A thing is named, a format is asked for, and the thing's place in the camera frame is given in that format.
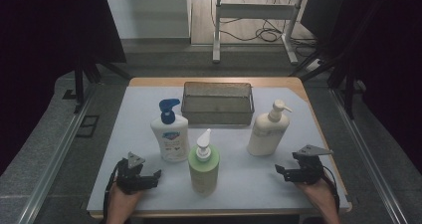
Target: white pump cap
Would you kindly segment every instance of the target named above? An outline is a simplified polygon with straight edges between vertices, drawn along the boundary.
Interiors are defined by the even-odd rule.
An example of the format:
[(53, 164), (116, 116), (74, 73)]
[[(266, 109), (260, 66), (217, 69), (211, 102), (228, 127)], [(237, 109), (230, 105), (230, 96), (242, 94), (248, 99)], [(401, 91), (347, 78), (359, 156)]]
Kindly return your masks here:
[(273, 103), (273, 110), (268, 113), (268, 119), (273, 122), (279, 121), (282, 117), (283, 110), (292, 111), (290, 108), (286, 107), (286, 104), (282, 100), (275, 100)]
[(196, 149), (196, 156), (200, 161), (208, 161), (211, 157), (211, 149), (208, 146), (210, 144), (210, 133), (211, 128), (208, 128), (196, 141), (199, 146)]

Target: white lotion bottle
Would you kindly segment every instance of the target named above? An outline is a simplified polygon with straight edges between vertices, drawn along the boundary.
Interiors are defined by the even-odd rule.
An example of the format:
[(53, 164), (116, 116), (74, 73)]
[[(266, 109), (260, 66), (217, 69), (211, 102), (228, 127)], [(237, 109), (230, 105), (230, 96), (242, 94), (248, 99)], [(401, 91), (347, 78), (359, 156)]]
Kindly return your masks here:
[(179, 104), (179, 99), (162, 100), (159, 103), (161, 117), (151, 122), (161, 157), (171, 162), (186, 160), (190, 149), (187, 134), (188, 120), (172, 110)]
[(208, 128), (197, 140), (198, 146), (189, 153), (189, 171), (193, 190), (202, 196), (210, 195), (217, 186), (220, 153), (210, 144)]
[(290, 124), (283, 110), (291, 112), (282, 100), (275, 100), (270, 112), (255, 118), (247, 149), (255, 156), (270, 155), (276, 151), (286, 129)]

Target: human hand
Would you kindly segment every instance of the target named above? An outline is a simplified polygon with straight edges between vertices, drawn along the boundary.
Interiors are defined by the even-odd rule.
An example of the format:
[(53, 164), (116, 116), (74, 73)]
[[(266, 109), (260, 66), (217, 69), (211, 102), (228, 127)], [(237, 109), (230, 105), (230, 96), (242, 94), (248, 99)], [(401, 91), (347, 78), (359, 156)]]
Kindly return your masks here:
[(295, 183), (295, 186), (300, 189), (307, 196), (311, 204), (318, 209), (325, 223), (340, 223), (330, 187), (322, 178), (312, 185), (297, 182)]
[(106, 224), (122, 224), (129, 218), (144, 191), (137, 191), (127, 195), (116, 185), (112, 184), (109, 191)]

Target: bottle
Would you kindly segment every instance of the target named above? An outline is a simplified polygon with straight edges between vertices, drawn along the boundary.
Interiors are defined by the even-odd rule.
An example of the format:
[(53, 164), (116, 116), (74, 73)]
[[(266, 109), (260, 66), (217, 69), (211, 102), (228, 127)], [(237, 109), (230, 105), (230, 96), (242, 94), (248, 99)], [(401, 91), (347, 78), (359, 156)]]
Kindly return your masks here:
[(188, 120), (179, 114), (175, 114), (172, 110), (174, 106), (179, 104), (179, 99), (162, 100), (159, 103), (161, 117), (151, 122), (161, 157), (166, 161), (186, 160), (190, 149), (187, 135)]
[(255, 118), (247, 147), (249, 153), (261, 156), (276, 151), (290, 124), (289, 118), (282, 113), (283, 110), (292, 111), (283, 101), (275, 100), (270, 112), (262, 113)]
[(188, 162), (193, 190), (207, 196), (217, 186), (220, 154), (210, 144), (211, 129), (208, 128), (197, 140), (197, 147), (189, 152)]

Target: lotion bottle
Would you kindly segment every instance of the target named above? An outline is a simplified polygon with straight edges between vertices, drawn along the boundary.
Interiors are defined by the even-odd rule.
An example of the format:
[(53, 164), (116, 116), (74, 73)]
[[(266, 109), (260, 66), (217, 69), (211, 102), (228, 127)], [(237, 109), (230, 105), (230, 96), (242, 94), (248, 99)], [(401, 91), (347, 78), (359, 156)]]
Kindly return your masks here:
[(217, 186), (220, 154), (210, 144), (208, 128), (197, 140), (197, 146), (189, 152), (189, 170), (193, 190), (203, 196), (211, 194)]
[(276, 151), (290, 124), (289, 118), (282, 113), (283, 110), (292, 111), (283, 101), (275, 100), (270, 112), (256, 117), (247, 147), (249, 153), (261, 156), (270, 155)]
[(187, 159), (189, 154), (188, 120), (175, 114), (172, 108), (180, 104), (179, 99), (162, 100), (159, 103), (161, 117), (151, 123), (157, 138), (161, 157), (166, 161), (178, 162)]

